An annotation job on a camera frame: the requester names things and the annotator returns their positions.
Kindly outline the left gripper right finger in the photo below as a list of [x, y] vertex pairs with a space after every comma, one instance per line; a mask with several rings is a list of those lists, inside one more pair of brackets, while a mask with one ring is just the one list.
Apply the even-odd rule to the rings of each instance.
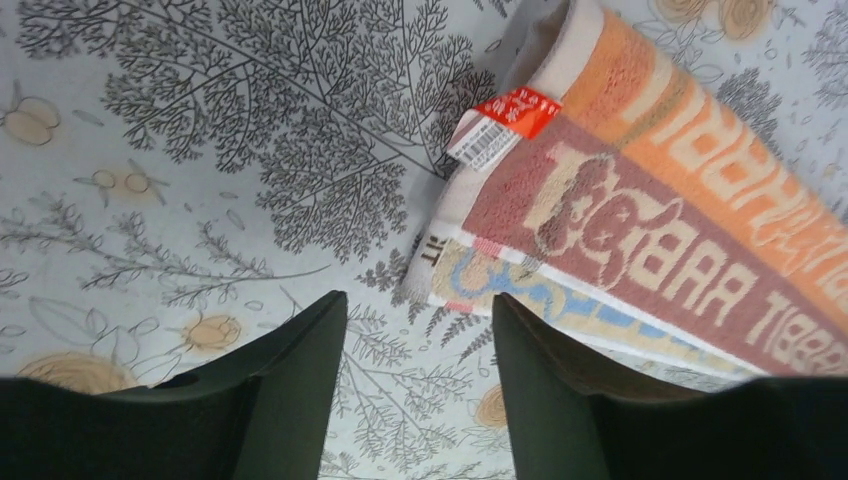
[[702, 392], [630, 369], [493, 301], [520, 479], [843, 479], [847, 382], [764, 377]]

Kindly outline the orange blue rabbit towel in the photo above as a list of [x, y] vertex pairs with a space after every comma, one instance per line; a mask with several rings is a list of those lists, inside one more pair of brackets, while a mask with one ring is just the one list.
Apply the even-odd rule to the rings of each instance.
[[469, 109], [403, 280], [737, 379], [847, 372], [847, 230], [732, 109], [596, 1], [530, 30]]

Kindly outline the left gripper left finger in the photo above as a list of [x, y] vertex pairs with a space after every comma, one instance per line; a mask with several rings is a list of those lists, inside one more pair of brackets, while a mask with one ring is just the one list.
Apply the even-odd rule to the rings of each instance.
[[154, 387], [91, 395], [1, 383], [5, 479], [314, 479], [348, 298], [331, 291], [277, 329]]

